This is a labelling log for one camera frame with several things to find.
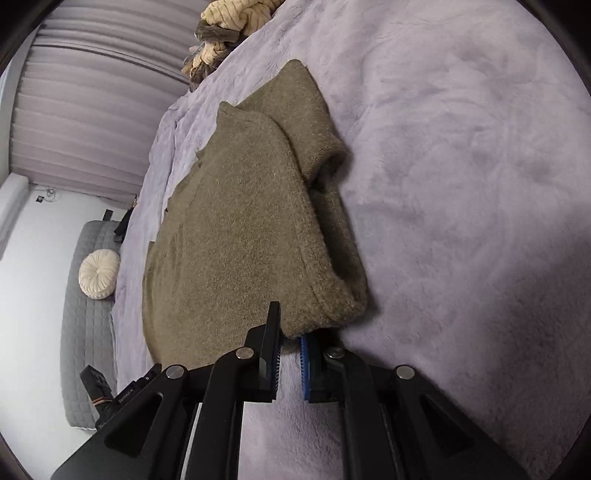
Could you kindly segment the white air conditioner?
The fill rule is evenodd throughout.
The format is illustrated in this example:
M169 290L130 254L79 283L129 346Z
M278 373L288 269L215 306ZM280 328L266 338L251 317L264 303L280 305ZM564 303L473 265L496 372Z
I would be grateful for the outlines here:
M10 173L0 190L0 254L6 249L10 234L29 195L27 177Z

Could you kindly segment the olive brown knit sweater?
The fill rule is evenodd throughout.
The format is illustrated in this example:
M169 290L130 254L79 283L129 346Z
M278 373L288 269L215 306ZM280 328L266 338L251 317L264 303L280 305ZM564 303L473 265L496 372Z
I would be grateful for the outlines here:
M239 104L221 103L148 247L142 326L156 363L213 363L273 302L290 338L366 311L366 272L335 183L347 155L300 61Z

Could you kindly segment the cream brown striped blanket pile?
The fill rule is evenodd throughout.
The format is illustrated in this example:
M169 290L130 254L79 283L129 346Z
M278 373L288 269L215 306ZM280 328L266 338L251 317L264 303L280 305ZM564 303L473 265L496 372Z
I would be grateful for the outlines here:
M242 41L270 22L283 0L211 1L200 13L181 72L193 92Z

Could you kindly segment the grey pleated curtain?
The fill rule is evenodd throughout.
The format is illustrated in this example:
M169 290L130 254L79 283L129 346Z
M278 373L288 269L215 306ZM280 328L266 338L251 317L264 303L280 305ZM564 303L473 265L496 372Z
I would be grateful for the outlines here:
M204 1L64 1L16 75L8 165L30 182L130 203Z

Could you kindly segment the lavender plush bed blanket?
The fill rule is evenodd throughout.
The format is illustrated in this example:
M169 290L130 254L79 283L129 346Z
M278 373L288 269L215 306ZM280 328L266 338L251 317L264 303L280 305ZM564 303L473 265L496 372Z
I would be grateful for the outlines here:
M515 1L287 1L164 113L122 246L119 387L150 366L147 247L235 104L308 67L351 155L339 190L370 308L342 337L408 363L549 477L590 414L590 97Z

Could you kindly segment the round white pleated cushion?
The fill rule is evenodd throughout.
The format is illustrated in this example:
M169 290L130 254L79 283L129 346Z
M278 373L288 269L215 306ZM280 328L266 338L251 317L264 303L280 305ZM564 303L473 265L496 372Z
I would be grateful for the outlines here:
M92 300L103 300L112 295L120 266L120 257L111 249L95 250L81 262L78 284Z

